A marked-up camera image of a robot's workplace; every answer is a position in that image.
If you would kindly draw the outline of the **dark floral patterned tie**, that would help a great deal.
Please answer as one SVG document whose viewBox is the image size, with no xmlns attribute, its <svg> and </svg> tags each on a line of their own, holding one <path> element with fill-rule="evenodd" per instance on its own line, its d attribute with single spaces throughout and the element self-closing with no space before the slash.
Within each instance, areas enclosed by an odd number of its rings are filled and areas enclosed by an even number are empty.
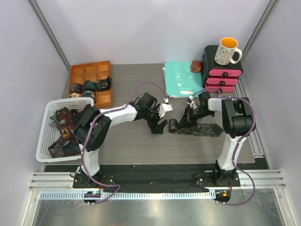
<svg viewBox="0 0 301 226">
<path fill-rule="evenodd" d="M 219 137 L 224 132 L 223 128 L 216 123 L 198 123 L 180 128 L 176 119 L 170 119 L 168 131 L 171 134 L 197 137 Z"/>
</svg>

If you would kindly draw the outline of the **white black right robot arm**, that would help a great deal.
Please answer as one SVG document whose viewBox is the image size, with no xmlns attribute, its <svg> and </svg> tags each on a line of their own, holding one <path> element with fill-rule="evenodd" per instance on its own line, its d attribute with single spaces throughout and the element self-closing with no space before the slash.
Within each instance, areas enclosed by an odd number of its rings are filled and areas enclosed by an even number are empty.
<svg viewBox="0 0 301 226">
<path fill-rule="evenodd" d="M 237 177 L 237 158 L 243 143 L 255 129 L 255 115 L 248 98 L 211 97 L 208 91 L 200 92 L 199 104 L 190 96 L 180 122 L 179 129 L 197 126 L 197 120 L 222 114 L 222 129 L 226 133 L 220 157 L 215 162 L 212 172 L 198 173 L 198 186 L 229 186 Z"/>
</svg>

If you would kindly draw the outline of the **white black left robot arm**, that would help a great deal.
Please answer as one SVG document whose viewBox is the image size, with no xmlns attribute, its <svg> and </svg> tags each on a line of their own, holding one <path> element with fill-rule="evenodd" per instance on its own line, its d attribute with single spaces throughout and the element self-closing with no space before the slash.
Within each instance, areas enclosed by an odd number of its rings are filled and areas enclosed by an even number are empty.
<svg viewBox="0 0 301 226">
<path fill-rule="evenodd" d="M 94 188 L 100 182 L 99 148 L 104 143 L 109 129 L 124 122 L 145 120 L 151 133 L 162 134 L 167 120 L 162 120 L 173 107 L 167 98 L 159 104 L 157 99 L 144 93 L 135 101 L 111 109 L 97 109 L 87 105 L 75 123 L 75 137 L 81 143 L 81 170 L 84 183 Z"/>
</svg>

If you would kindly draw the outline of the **teal booklet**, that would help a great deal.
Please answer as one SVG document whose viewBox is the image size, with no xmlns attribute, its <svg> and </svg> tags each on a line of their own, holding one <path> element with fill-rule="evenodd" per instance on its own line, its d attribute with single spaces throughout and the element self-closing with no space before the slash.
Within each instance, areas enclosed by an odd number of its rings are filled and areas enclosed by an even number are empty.
<svg viewBox="0 0 301 226">
<path fill-rule="evenodd" d="M 162 69 L 169 97 L 185 98 L 204 89 L 202 73 L 193 73 L 191 64 L 191 61 L 165 62 Z"/>
</svg>

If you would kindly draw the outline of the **black pink drawer organizer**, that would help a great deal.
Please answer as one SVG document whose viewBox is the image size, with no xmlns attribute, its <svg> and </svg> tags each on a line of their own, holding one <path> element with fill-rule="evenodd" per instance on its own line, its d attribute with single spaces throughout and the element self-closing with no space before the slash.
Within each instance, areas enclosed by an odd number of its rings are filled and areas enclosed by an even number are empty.
<svg viewBox="0 0 301 226">
<path fill-rule="evenodd" d="M 241 62 L 219 65 L 214 56 L 218 45 L 208 45 L 202 55 L 201 78 L 204 88 L 217 88 L 220 92 L 234 92 L 235 85 L 243 73 Z"/>
</svg>

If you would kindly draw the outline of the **small brown box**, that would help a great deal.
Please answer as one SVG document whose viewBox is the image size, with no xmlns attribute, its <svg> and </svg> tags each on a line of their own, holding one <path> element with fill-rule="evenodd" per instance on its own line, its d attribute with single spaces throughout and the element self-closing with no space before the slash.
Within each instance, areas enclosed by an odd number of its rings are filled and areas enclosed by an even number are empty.
<svg viewBox="0 0 301 226">
<path fill-rule="evenodd" d="M 192 73 L 199 73 L 202 69 L 202 62 L 201 61 L 196 61 L 196 60 L 193 60 L 191 62 L 191 67 L 190 67 L 190 70 Z"/>
</svg>

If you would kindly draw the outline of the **rolled navy dotted tie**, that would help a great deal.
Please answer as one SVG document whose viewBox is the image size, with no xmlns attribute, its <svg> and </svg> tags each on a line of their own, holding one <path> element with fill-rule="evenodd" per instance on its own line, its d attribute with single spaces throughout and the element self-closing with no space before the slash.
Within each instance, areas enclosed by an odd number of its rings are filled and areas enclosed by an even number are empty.
<svg viewBox="0 0 301 226">
<path fill-rule="evenodd" d="M 83 91 L 83 97 L 89 97 L 93 99 L 93 102 L 96 103 L 96 92 L 85 90 Z"/>
</svg>

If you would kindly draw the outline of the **rolled dark green tie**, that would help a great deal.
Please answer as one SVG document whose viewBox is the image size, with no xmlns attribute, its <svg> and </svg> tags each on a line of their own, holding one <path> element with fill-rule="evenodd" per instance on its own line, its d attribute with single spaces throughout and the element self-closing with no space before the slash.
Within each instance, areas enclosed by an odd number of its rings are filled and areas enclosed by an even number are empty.
<svg viewBox="0 0 301 226">
<path fill-rule="evenodd" d="M 83 85 L 83 92 L 88 92 L 88 91 L 92 91 L 92 92 L 97 91 L 95 83 L 91 80 L 86 80 Z"/>
</svg>

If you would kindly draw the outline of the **orange wooden compartment tray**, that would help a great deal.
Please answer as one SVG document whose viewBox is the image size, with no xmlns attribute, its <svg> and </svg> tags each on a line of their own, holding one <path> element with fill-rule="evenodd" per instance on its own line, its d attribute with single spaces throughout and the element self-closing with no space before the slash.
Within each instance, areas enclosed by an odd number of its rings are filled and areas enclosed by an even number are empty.
<svg viewBox="0 0 301 226">
<path fill-rule="evenodd" d="M 71 93 L 71 85 L 78 83 L 84 85 L 86 80 L 93 82 L 111 77 L 111 63 L 110 61 L 101 61 L 81 65 L 72 65 L 69 82 L 69 94 Z M 95 93 L 96 106 L 99 109 L 112 108 L 113 107 L 113 85 L 107 91 L 100 91 Z"/>
</svg>

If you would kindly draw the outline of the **floral mug orange inside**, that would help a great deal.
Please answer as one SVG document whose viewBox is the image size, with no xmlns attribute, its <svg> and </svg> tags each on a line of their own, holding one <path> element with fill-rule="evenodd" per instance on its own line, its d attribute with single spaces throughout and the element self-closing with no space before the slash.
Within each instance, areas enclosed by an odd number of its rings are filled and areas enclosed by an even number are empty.
<svg viewBox="0 0 301 226">
<path fill-rule="evenodd" d="M 234 54 L 238 54 L 238 59 L 234 60 Z M 220 40 L 214 60 L 219 65 L 237 64 L 242 58 L 243 52 L 238 48 L 238 41 L 231 37 L 224 37 Z"/>
</svg>

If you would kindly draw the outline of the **rolled gold floral tie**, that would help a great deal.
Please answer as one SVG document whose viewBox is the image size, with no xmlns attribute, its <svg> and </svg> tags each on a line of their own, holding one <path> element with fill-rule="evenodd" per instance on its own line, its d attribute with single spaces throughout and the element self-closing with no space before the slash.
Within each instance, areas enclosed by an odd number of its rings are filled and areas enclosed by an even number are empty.
<svg viewBox="0 0 301 226">
<path fill-rule="evenodd" d="M 80 98 L 83 97 L 82 93 L 72 92 L 68 95 L 68 98 Z"/>
</svg>

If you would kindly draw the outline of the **red patterned tie in basket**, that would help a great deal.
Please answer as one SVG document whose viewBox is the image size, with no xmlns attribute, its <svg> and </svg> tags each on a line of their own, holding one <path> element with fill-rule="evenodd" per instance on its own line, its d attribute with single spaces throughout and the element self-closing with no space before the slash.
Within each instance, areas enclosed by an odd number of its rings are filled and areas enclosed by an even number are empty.
<svg viewBox="0 0 301 226">
<path fill-rule="evenodd" d="M 59 131 L 59 138 L 48 148 L 52 158 L 63 158 L 80 155 L 80 147 L 74 134 L 73 120 L 76 109 L 64 107 L 50 116 L 50 125 Z"/>
</svg>

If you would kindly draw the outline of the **rolled brown tie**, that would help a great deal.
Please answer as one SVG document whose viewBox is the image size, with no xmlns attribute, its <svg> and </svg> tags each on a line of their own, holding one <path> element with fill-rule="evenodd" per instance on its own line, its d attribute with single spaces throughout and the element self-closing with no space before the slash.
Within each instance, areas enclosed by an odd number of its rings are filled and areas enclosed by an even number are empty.
<svg viewBox="0 0 301 226">
<path fill-rule="evenodd" d="M 70 93 L 82 93 L 83 85 L 79 83 L 72 83 L 70 86 Z"/>
</svg>

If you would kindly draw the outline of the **white plastic basket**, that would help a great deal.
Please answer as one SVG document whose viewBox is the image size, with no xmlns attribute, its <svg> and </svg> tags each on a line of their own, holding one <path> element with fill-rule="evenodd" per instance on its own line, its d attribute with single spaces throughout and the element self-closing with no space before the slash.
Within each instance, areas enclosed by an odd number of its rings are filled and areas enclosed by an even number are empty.
<svg viewBox="0 0 301 226">
<path fill-rule="evenodd" d="M 88 104 L 91 106 L 94 105 L 94 102 L 91 98 L 79 97 L 53 100 L 46 105 L 36 150 L 37 161 L 54 163 L 62 161 L 75 161 L 80 159 L 80 155 L 61 158 L 53 158 L 51 156 L 48 148 L 60 137 L 60 132 L 58 129 L 50 125 L 50 116 L 57 110 L 60 110 L 64 107 L 68 108 L 69 110 L 76 109 L 78 111 L 82 111 Z"/>
</svg>

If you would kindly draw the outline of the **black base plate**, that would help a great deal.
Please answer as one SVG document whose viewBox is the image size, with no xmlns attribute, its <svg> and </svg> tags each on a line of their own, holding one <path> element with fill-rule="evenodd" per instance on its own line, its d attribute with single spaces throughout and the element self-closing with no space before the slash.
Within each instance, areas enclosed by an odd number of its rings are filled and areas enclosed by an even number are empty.
<svg viewBox="0 0 301 226">
<path fill-rule="evenodd" d="M 121 186 L 123 192 L 159 192 L 206 187 L 239 187 L 235 169 L 221 170 L 213 164 L 102 165 L 88 176 L 84 170 L 71 172 L 75 188 Z"/>
</svg>

